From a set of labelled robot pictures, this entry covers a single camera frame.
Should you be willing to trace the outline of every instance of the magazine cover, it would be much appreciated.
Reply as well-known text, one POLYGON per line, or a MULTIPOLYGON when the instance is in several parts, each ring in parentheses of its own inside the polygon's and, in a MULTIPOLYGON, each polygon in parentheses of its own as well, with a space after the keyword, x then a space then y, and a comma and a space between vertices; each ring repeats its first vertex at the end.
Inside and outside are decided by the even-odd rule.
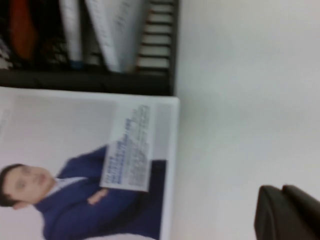
POLYGON ((179 101, 0 88, 3 240, 169 240, 179 101))

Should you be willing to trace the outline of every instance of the white wall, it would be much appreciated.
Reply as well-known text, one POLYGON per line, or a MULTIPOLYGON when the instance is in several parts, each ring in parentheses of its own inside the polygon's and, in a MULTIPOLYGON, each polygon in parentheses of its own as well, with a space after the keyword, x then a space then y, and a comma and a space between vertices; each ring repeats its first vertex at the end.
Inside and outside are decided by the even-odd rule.
POLYGON ((320 200, 320 2, 182 0, 174 240, 254 240, 261 185, 320 200))

